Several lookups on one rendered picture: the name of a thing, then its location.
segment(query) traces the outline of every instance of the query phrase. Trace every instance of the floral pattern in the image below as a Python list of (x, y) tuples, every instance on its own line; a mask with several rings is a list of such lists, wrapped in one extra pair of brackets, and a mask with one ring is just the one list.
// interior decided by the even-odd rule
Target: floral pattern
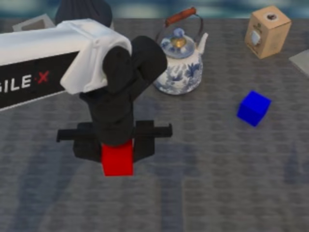
[(180, 64), (168, 67), (165, 73), (166, 80), (158, 78), (154, 85), (160, 91), (171, 94), (181, 95), (191, 92), (200, 84), (202, 80), (203, 62), (199, 56), (198, 63)]

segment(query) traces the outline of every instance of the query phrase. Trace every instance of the red x mark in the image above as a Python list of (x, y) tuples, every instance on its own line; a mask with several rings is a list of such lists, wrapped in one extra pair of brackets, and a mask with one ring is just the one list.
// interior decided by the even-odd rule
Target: red x mark
[(39, 72), (39, 75), (40, 75), (40, 79), (38, 80), (38, 84), (42, 83), (43, 81), (44, 82), (47, 82), (47, 76), (49, 74), (49, 71), (46, 71), (45, 73), (42, 73), (42, 72)]

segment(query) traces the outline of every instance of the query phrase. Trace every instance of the table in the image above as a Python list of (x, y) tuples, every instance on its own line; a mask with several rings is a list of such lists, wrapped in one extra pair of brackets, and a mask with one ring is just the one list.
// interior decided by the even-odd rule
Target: table
[[(16, 20), (3, 20), (8, 31)], [(162, 19), (115, 19), (130, 39), (155, 37)], [(207, 19), (203, 81), (178, 97), (150, 87), (136, 120), (172, 123), (134, 177), (104, 178), (56, 132), (90, 119), (61, 94), (0, 114), (1, 232), (307, 232), (309, 81), (288, 60), (308, 49), (308, 20), (294, 20), (280, 54), (244, 45), (247, 19)], [(181, 25), (190, 35), (198, 21)], [(250, 90), (273, 100), (257, 127), (236, 117)]]

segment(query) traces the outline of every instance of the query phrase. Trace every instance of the brown box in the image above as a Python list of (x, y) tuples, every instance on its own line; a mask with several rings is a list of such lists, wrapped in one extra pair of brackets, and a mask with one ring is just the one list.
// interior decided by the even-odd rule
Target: brown box
[(251, 14), (245, 43), (260, 59), (279, 53), (291, 24), (276, 6), (255, 11)]

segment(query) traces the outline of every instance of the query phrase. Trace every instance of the black object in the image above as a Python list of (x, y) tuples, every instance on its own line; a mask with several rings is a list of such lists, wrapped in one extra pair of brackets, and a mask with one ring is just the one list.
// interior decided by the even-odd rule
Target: black object
[(134, 126), (133, 102), (166, 70), (167, 58), (149, 37), (139, 36), (131, 43), (132, 55), (114, 47), (104, 58), (108, 86), (80, 94), (88, 104), (92, 123), (58, 132), (58, 142), (74, 140), (76, 157), (100, 162), (101, 144), (119, 146), (134, 138), (136, 162), (154, 154), (155, 138), (172, 136), (171, 124), (158, 128), (153, 121), (137, 121)]
[(0, 66), (0, 109), (65, 91), (60, 80), (78, 52)]
[(66, 20), (93, 19), (110, 27), (112, 10), (104, 0), (61, 0), (56, 13), (56, 24)]

